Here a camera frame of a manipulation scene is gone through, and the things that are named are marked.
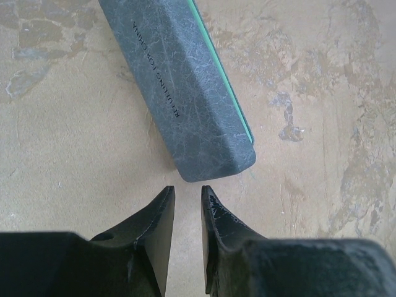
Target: green stripe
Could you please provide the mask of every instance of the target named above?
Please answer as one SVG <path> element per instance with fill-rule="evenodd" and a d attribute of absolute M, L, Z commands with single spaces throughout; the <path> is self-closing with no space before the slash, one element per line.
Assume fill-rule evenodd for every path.
<path fill-rule="evenodd" d="M 189 4 L 189 7 L 191 9 L 192 14 L 194 15 L 194 18 L 195 18 L 196 22 L 198 23 L 199 30 L 200 30 L 202 36 L 204 37 L 206 45 L 207 45 L 210 53 L 212 54 L 213 60 L 215 61 L 215 64 L 216 64 L 217 69 L 218 69 L 218 71 L 219 71 L 219 73 L 220 73 L 220 75 L 221 75 L 221 77 L 223 79 L 223 82 L 226 85 L 227 91 L 228 91 L 228 93 L 230 94 L 230 97 L 233 100 L 233 103 L 234 103 L 235 109 L 236 109 L 236 111 L 238 113 L 238 116 L 239 116 L 239 118 L 240 118 L 240 120 L 241 120 L 241 122 L 243 124 L 243 127 L 246 130 L 246 134 L 249 137 L 250 142 L 253 143 L 252 133 L 251 133 L 251 131 L 250 131 L 248 125 L 247 125 L 245 117 L 243 116 L 241 107 L 239 106 L 238 101 L 236 100 L 234 91 L 231 88 L 230 82 L 228 81 L 227 75 L 225 74 L 225 71 L 224 71 L 224 68 L 223 68 L 223 66 L 222 66 L 222 64 L 220 62 L 220 59 L 218 58 L 218 55 L 216 53 L 216 49 L 215 49 L 215 47 L 214 47 L 214 45 L 212 43 L 212 40 L 210 39 L 208 31 L 206 30 L 204 21 L 202 20 L 202 17 L 199 14 L 198 8 L 197 8 L 196 4 L 194 3 L 194 0 L 187 0 L 187 2 Z"/>

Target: gray leather case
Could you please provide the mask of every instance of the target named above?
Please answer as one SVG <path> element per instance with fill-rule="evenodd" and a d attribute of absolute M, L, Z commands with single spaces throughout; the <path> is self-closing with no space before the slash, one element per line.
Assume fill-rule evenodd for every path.
<path fill-rule="evenodd" d="M 253 136 L 194 1 L 99 2 L 182 178 L 253 165 Z"/>

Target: worn floor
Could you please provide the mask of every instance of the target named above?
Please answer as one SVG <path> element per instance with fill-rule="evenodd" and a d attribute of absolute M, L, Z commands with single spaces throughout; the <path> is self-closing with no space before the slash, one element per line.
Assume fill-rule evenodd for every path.
<path fill-rule="evenodd" d="M 267 237 L 396 257 L 396 2 L 198 0 L 257 163 L 185 183 L 95 0 L 0 0 L 0 229 L 93 235 L 168 184 L 167 296 L 205 296 L 200 187 Z"/>

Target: table surface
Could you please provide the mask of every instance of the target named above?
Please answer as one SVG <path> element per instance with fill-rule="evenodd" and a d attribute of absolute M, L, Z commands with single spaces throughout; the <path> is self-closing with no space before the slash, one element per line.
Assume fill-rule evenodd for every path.
<path fill-rule="evenodd" d="M 362 237 L 395 257 L 396 2 L 197 4 L 257 162 L 189 184 L 96 1 L 0 1 L 0 229 L 91 238 L 174 185 L 167 296 L 205 296 L 209 184 L 268 238 Z"/>

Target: green edge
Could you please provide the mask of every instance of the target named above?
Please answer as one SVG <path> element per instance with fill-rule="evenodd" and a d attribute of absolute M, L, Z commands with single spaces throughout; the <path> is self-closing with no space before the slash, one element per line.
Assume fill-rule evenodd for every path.
<path fill-rule="evenodd" d="M 209 33 L 208 33 L 207 29 L 206 29 L 204 21 L 202 20 L 202 17 L 199 14 L 198 8 L 197 8 L 194 0 L 187 0 L 187 2 L 189 4 L 189 7 L 191 9 L 192 14 L 194 15 L 194 18 L 195 18 L 196 22 L 198 23 L 199 30 L 201 31 L 202 36 L 204 37 L 206 45 L 207 45 L 208 49 L 210 50 L 210 53 L 212 54 L 212 57 L 213 57 L 213 60 L 215 61 L 217 69 L 220 72 L 220 75 L 222 76 L 223 82 L 226 85 L 228 93 L 230 94 L 230 96 L 231 96 L 231 98 L 233 100 L 233 103 L 235 105 L 236 111 L 238 112 L 238 116 L 241 119 L 243 127 L 246 130 L 246 134 L 249 137 L 250 142 L 253 144 L 254 143 L 253 134 L 252 134 L 252 132 L 251 132 L 249 126 L 248 126 L 246 118 L 243 115 L 242 109 L 241 109 L 241 107 L 240 107 L 240 105 L 239 105 L 239 103 L 238 103 L 238 101 L 236 99 L 234 90 L 232 89 L 230 81 L 227 78 L 227 75 L 226 75 L 226 73 L 224 71 L 224 68 L 223 68 L 223 66 L 222 66 L 222 64 L 220 62 L 220 59 L 219 59 L 218 55 L 217 55 L 216 49 L 215 49 L 215 47 L 213 45 L 212 39 L 210 39 L 210 36 L 209 36 Z"/>

